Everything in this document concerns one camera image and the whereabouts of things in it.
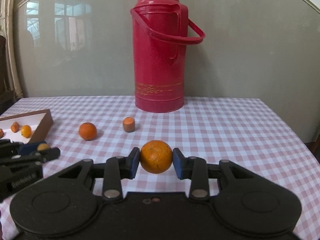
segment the gray wall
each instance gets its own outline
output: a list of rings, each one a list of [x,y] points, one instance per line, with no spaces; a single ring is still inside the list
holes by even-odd
[[[33,16],[39,38],[34,34],[33,41],[27,32],[26,6],[15,14],[26,96],[133,94],[129,10],[136,0],[34,1],[39,2],[39,14]],[[260,98],[303,141],[312,141],[320,123],[320,15],[302,0],[180,2],[207,35],[187,49],[186,95]],[[57,32],[60,40],[63,33],[74,33],[67,25],[63,29],[62,21],[55,25],[55,3],[91,7],[77,16],[85,38],[71,52],[56,42]]]

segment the red handle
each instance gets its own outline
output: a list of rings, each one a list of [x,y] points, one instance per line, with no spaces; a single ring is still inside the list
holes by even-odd
[[[181,37],[181,36],[174,36],[174,35],[168,35],[168,34],[156,32],[155,30],[151,29],[148,26],[146,21],[134,9],[131,9],[130,13],[132,17],[139,23],[139,25],[147,32],[149,36],[160,41],[165,41],[165,42],[180,44],[180,45],[194,45],[194,44],[201,43],[205,38],[204,32],[197,25],[195,25],[190,19],[188,19],[189,20],[188,25],[200,37]]]

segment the checkered tablecloth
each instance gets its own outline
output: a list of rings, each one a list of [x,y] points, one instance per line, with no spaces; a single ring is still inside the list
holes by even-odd
[[[61,157],[44,165],[48,177],[73,163],[91,158],[103,163],[117,155],[127,156],[133,147],[150,140],[163,140],[178,147],[185,156],[199,156],[208,163],[230,159],[239,165],[293,191],[301,200],[302,215],[295,228],[303,240],[320,237],[320,165],[298,136],[259,99],[186,98],[183,108],[166,114],[141,111],[132,96],[92,96],[23,98],[3,116],[49,108],[54,124],[46,138],[59,147]],[[122,120],[132,116],[137,130],[126,133]],[[92,122],[98,138],[84,141],[79,125]],[[94,193],[101,195],[102,181]],[[128,191],[185,191],[190,181],[179,180],[173,166],[159,175],[138,168],[134,180],[122,181]],[[210,180],[210,193],[216,195],[216,180]],[[5,240],[17,229],[10,217],[12,197],[0,205]]]

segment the thermos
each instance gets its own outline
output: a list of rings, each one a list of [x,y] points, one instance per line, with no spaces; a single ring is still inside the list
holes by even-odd
[[[166,113],[184,104],[186,45],[205,34],[188,19],[179,0],[138,0],[131,9],[136,106]],[[190,26],[199,37],[187,37]]]

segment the cardboard box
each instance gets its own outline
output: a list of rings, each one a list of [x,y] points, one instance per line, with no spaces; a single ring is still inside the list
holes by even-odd
[[[18,122],[20,128],[26,124],[30,125],[32,135],[29,138],[24,138],[20,133],[20,129],[16,133],[12,132],[11,125],[14,122]],[[22,143],[44,141],[52,124],[50,109],[0,118],[0,128],[4,131],[2,139],[10,139],[11,141]]]

